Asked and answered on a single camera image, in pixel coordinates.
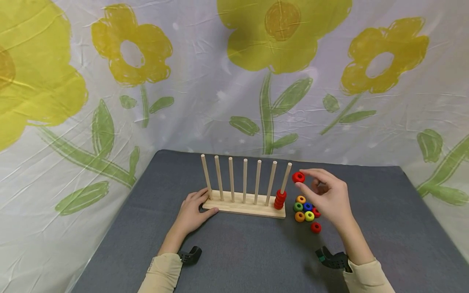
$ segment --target forearm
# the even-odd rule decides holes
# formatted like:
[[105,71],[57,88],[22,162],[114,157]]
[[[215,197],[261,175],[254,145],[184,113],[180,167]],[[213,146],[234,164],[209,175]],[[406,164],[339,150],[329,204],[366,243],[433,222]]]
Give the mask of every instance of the forearm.
[[353,218],[337,227],[352,273],[344,272],[350,293],[395,293]]
[[362,265],[375,260],[360,227],[353,217],[342,225],[337,225],[336,228],[351,262],[356,265]]
[[168,233],[166,234],[163,244],[161,244],[157,256],[165,253],[178,253],[185,238],[186,235],[184,233],[179,231],[174,226],[171,227],[171,229],[169,229]]
[[184,233],[174,226],[168,231],[161,247],[151,261],[138,293],[172,293],[181,273],[182,262],[177,255]]

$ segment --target beige sleeve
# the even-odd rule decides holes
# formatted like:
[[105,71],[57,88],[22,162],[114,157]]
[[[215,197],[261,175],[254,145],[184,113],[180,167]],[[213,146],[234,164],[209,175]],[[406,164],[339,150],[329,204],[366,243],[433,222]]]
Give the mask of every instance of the beige sleeve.
[[179,255],[165,253],[154,257],[138,293],[173,293],[182,262]]
[[376,259],[362,265],[348,264],[352,273],[344,272],[344,279],[350,293],[395,293]]

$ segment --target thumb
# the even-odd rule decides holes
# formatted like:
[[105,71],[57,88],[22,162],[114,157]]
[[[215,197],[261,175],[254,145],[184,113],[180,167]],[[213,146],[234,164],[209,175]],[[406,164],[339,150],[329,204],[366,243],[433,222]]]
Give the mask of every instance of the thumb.
[[318,206],[321,201],[321,196],[314,193],[309,187],[301,182],[295,183],[295,186],[301,190],[301,193],[314,205]]
[[218,208],[211,208],[205,212],[202,213],[202,218],[204,219],[204,222],[208,220],[211,216],[215,215],[218,213]]

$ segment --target green stem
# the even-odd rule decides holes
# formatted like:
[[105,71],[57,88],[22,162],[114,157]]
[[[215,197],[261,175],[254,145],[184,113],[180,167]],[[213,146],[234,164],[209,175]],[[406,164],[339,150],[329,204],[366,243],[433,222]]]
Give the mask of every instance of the green stem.
[[271,155],[273,153],[273,117],[270,104],[270,78],[271,73],[268,72],[264,77],[259,95],[263,138],[262,150],[264,155]]
[[434,186],[445,183],[458,169],[469,152],[469,135],[463,138],[441,161],[433,174],[424,183],[417,186],[421,197],[429,194]]
[[150,121],[150,107],[148,105],[148,98],[144,83],[140,86],[140,92],[142,93],[142,104],[144,105],[144,120],[142,121],[142,127],[146,128],[148,126],[148,122]]
[[135,184],[136,177],[115,163],[80,149],[69,140],[57,136],[45,127],[39,127],[39,130],[41,131],[42,140],[67,161],[122,183],[127,188],[132,188]]
[[334,121],[332,121],[331,124],[329,124],[326,128],[323,129],[323,131],[321,131],[321,135],[325,134],[327,131],[329,131],[332,127],[334,127],[341,119],[342,117],[344,117],[349,111],[350,109],[355,105],[355,103],[358,101],[358,99],[362,96],[362,94],[358,94],[356,95],[353,100],[347,105],[347,107],[345,107],[345,109],[337,116],[336,119],[334,119]]

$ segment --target left hand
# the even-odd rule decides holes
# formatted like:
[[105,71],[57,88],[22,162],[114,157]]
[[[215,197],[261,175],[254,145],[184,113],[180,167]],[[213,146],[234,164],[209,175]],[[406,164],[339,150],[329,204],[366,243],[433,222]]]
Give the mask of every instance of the left hand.
[[200,227],[208,218],[215,215],[218,208],[209,209],[203,213],[199,211],[199,206],[207,199],[207,188],[189,193],[181,204],[181,209],[171,230],[185,237]]

